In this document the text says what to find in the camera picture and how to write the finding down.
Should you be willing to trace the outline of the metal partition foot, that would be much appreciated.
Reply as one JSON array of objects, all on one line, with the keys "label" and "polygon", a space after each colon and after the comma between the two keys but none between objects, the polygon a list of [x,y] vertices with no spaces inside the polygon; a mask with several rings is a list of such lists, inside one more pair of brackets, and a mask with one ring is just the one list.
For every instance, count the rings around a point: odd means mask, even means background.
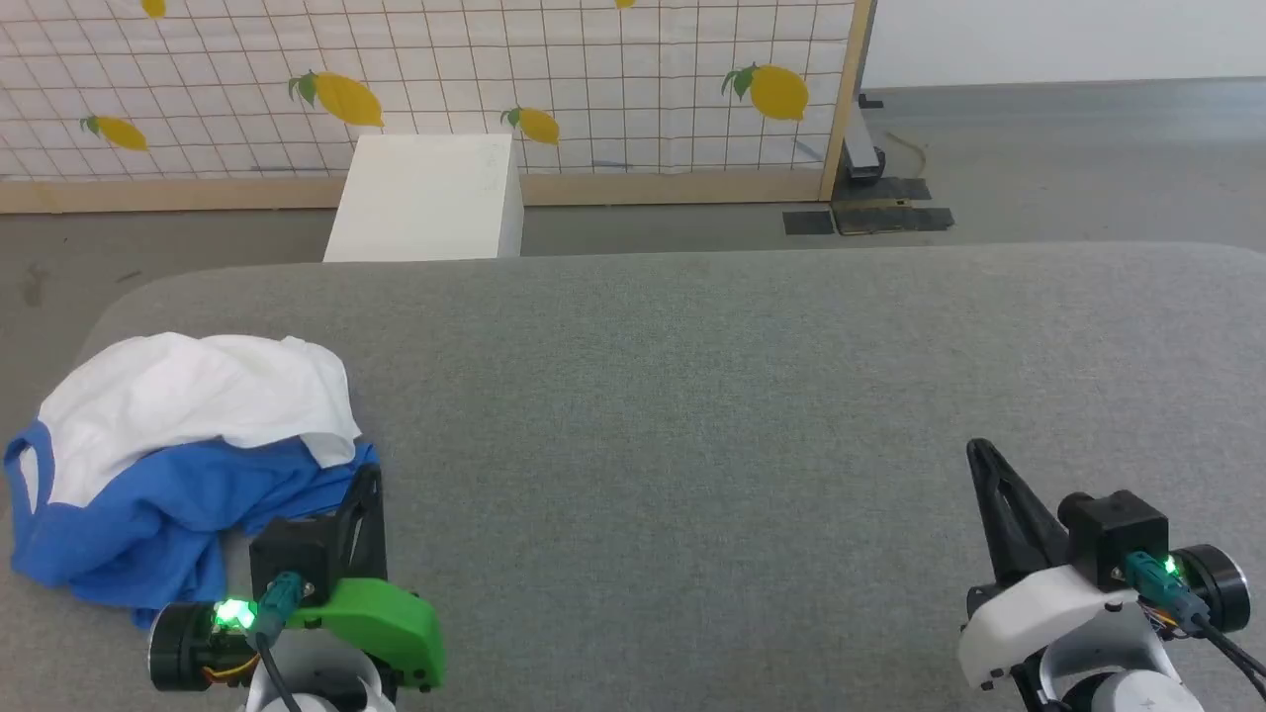
[{"label": "metal partition foot", "polygon": [[882,101],[871,101],[860,92],[851,106],[849,125],[843,134],[843,166],[851,184],[871,185],[886,170],[886,155],[874,144],[863,110],[882,109]]}]

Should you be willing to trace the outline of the white rectangular box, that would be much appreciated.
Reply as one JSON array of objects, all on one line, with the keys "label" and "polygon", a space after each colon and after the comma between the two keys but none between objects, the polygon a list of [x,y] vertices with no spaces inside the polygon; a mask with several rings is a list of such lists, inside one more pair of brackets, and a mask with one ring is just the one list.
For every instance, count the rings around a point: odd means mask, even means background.
[{"label": "white rectangular box", "polygon": [[361,136],[322,260],[398,264],[522,253],[511,136]]}]

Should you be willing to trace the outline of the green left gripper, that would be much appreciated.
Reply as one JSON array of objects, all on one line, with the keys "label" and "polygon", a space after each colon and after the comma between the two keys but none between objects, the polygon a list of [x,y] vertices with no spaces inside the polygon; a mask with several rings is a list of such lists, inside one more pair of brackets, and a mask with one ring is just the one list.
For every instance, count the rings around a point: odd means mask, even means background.
[{"label": "green left gripper", "polygon": [[446,646],[436,609],[411,590],[385,582],[384,473],[376,462],[357,469],[330,531],[334,590],[322,606],[300,607],[287,628],[330,633],[384,663],[398,685],[443,685]]}]

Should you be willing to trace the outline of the lemon print partition screen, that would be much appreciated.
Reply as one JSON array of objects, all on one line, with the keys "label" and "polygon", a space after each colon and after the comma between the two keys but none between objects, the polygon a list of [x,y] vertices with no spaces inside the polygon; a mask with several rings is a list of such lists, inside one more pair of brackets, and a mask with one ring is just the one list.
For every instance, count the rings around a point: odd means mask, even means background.
[{"label": "lemon print partition screen", "polygon": [[529,207],[823,200],[874,0],[0,0],[0,213],[334,207],[501,134]]}]

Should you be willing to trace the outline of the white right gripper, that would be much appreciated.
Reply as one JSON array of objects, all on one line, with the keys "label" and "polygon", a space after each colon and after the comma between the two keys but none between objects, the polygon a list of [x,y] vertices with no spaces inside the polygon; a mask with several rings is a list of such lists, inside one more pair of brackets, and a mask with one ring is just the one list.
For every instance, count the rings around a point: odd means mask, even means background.
[{"label": "white right gripper", "polygon": [[1012,677],[1022,693],[1055,693],[1069,677],[1071,693],[1139,693],[1136,590],[1104,593],[1063,565],[1069,535],[1025,478],[986,438],[963,450],[998,585],[968,595],[963,680],[989,689]]}]

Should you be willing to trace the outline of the white and blue child's shirt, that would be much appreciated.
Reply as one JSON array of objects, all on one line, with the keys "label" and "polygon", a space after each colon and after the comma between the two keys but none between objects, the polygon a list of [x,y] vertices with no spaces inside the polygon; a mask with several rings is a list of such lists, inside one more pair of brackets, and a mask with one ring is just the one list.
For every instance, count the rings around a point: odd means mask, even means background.
[{"label": "white and blue child's shirt", "polygon": [[146,627],[227,595],[222,537],[338,508],[362,436],[343,361],[294,336],[116,342],[6,446],[11,569]]}]

